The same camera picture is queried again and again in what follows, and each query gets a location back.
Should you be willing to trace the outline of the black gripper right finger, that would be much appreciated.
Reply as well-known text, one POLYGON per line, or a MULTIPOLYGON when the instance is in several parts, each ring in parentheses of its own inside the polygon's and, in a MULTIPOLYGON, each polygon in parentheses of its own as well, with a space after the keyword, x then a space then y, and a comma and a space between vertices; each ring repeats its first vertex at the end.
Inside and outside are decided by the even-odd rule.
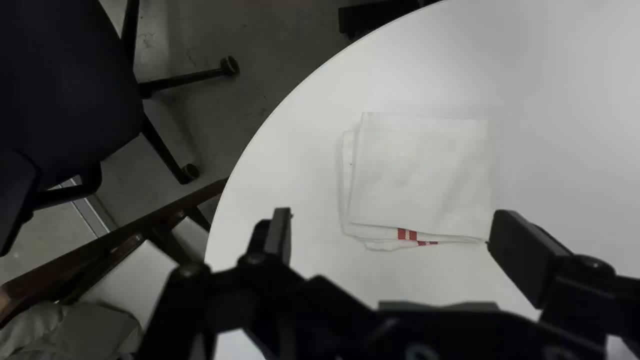
POLYGON ((533 307, 542 307, 554 277, 575 266, 585 274, 611 274, 599 258, 573 254, 549 231, 513 209, 496 209, 487 251, 533 307))

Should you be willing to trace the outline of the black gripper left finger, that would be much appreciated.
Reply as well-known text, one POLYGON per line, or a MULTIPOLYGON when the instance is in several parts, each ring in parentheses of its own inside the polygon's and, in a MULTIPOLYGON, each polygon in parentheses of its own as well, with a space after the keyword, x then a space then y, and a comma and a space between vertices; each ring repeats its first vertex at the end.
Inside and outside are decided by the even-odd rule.
POLYGON ((291 255, 291 209, 275 207, 265 219, 254 226, 243 264, 289 264, 291 255))

